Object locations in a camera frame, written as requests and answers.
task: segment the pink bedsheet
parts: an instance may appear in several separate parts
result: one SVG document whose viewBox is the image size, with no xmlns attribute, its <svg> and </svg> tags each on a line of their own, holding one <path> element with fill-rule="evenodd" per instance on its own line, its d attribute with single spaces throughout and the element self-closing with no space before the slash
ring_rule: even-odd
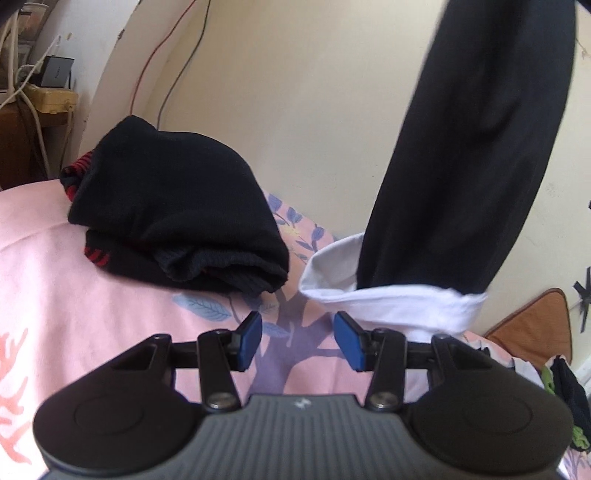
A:
<svg viewBox="0 0 591 480">
<path fill-rule="evenodd" d="M 297 292 L 309 256 L 333 237 L 276 197 L 268 200 L 291 252 L 290 279 L 276 294 L 251 299 L 105 274 L 83 255 L 85 228 L 67 222 L 70 202 L 59 182 L 0 193 L 2 480 L 33 480 L 45 471 L 31 421 L 53 392 L 154 333 L 194 340 L 213 328 L 235 328 L 251 309 L 262 313 L 264 335 L 253 366 L 235 374 L 243 398 L 256 392 L 362 398 L 370 375 L 349 369 L 330 316 Z M 177 389 L 199 400 L 196 373 L 180 371 Z M 591 478 L 583 477 L 586 458 L 569 455 L 571 477 Z"/>
</svg>

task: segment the wooden furniture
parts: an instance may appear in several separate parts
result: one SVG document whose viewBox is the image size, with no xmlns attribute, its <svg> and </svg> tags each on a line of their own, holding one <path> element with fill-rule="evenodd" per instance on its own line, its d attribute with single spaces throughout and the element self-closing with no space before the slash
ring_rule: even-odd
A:
<svg viewBox="0 0 591 480">
<path fill-rule="evenodd" d="M 35 155 L 41 159 L 37 131 L 33 116 L 27 106 L 16 103 L 0 110 L 0 186 L 3 189 L 31 183 L 43 178 Z M 57 127 L 67 123 L 67 114 L 40 113 L 42 128 Z"/>
</svg>

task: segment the beige wall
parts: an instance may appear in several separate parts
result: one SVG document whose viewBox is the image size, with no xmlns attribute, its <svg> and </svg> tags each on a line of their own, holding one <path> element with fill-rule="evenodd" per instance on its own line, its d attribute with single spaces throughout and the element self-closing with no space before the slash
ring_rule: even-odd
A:
<svg viewBox="0 0 591 480">
<path fill-rule="evenodd" d="M 336 235 L 362 230 L 442 4 L 213 0 L 202 47 L 171 97 L 163 128 L 232 146 L 263 188 Z M 591 50 L 589 16 L 581 9 L 579 17 L 579 39 Z M 201 24 L 196 15 L 168 59 L 148 101 L 149 120 Z M 591 58 L 580 47 L 576 55 L 548 173 L 477 332 L 550 287 L 575 304 L 572 284 L 591 265 Z M 590 335 L 591 325 L 574 334 L 575 366 L 591 353 Z"/>
</svg>

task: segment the screw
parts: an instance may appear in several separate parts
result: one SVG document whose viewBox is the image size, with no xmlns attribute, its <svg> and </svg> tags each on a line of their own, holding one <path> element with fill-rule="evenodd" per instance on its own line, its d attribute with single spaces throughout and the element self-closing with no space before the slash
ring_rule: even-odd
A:
<svg viewBox="0 0 591 480">
<path fill-rule="evenodd" d="M 396 395 L 390 392 L 377 392 L 369 398 L 369 404 L 378 410 L 393 410 L 400 404 Z"/>
<path fill-rule="evenodd" d="M 238 399 L 227 392 L 212 393 L 207 399 L 207 406 L 215 410 L 229 410 L 237 403 Z"/>
</svg>

